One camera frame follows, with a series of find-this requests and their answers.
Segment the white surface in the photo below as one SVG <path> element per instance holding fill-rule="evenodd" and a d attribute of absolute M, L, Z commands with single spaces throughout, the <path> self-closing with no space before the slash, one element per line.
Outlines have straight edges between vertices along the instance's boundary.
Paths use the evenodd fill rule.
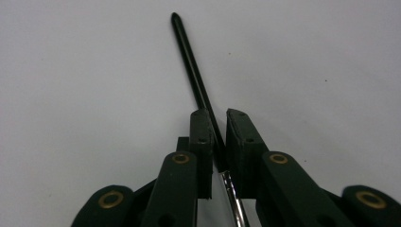
<path fill-rule="evenodd" d="M 401 201 L 401 2 L 2 1 L 1 226 L 69 226 L 157 176 L 196 110 L 173 11 L 223 132 L 246 112 L 321 187 Z M 199 226 L 231 226 L 220 189 Z"/>

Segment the shiny metal pen section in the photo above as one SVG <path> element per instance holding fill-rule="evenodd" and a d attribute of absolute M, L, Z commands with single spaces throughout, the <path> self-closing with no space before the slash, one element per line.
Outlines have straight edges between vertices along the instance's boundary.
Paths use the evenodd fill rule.
<path fill-rule="evenodd" d="M 244 207 L 241 200 L 236 197 L 235 188 L 231 181 L 230 172 L 228 171 L 229 167 L 226 159 L 226 149 L 220 130 L 218 129 L 218 122 L 215 118 L 215 114 L 213 113 L 212 105 L 210 104 L 209 97 L 207 96 L 206 89 L 203 85 L 201 73 L 195 61 L 194 54 L 192 53 L 188 38 L 186 37 L 185 29 L 183 28 L 183 22 L 181 21 L 180 16 L 175 12 L 171 15 L 171 23 L 174 28 L 178 46 L 183 56 L 183 63 L 185 65 L 186 73 L 189 77 L 198 108 L 207 109 L 209 111 L 216 142 L 216 147 L 214 148 L 214 161 L 226 189 L 227 197 L 235 219 L 235 226 L 249 226 Z"/>

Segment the brass screw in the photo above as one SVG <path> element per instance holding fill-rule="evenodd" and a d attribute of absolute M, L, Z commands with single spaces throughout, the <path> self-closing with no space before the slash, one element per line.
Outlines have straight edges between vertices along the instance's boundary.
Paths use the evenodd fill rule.
<path fill-rule="evenodd" d="M 176 154 L 173 156 L 173 161 L 176 164 L 186 164 L 189 162 L 189 157 L 185 154 Z"/>
<path fill-rule="evenodd" d="M 387 206 L 383 199 L 369 191 L 358 191 L 356 196 L 360 202 L 374 209 L 384 209 Z"/>
<path fill-rule="evenodd" d="M 106 199 L 111 196 L 117 196 L 117 200 L 112 201 L 112 202 L 106 202 Z M 121 201 L 123 201 L 123 199 L 124 199 L 124 195 L 121 192 L 113 190 L 113 191 L 110 191 L 110 192 L 104 194 L 103 196 L 101 196 L 98 201 L 98 204 L 101 208 L 109 209 L 109 208 L 113 208 L 116 205 L 120 204 Z"/>
<path fill-rule="evenodd" d="M 270 160 L 276 164 L 286 164 L 288 162 L 288 158 L 283 154 L 272 154 Z"/>

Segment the gray background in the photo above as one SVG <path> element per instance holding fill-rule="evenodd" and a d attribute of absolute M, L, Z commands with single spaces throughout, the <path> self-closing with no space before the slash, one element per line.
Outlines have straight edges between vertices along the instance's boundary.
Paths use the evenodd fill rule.
<path fill-rule="evenodd" d="M 157 176 L 197 109 L 173 11 L 223 134 L 241 110 L 321 187 L 401 201 L 400 1 L 1 1 L 1 226 L 69 226 Z M 233 226 L 213 193 L 199 226 Z"/>

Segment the black rod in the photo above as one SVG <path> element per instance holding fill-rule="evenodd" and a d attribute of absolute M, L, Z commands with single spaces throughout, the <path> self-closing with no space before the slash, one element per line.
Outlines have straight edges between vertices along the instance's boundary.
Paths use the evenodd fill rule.
<path fill-rule="evenodd" d="M 214 150 L 215 165 L 218 169 L 218 172 L 224 172 L 228 170 L 228 164 L 226 161 L 224 142 L 221 137 L 220 130 L 218 129 L 218 122 L 215 118 L 215 114 L 213 113 L 212 105 L 210 104 L 203 81 L 201 80 L 201 73 L 195 61 L 194 54 L 192 53 L 188 38 L 186 37 L 185 29 L 183 28 L 183 22 L 181 21 L 180 16 L 175 12 L 171 16 L 171 23 L 173 24 L 178 46 L 180 47 L 181 54 L 183 56 L 183 63 L 185 64 L 186 73 L 188 74 L 198 108 L 205 108 L 209 111 L 217 146 Z"/>

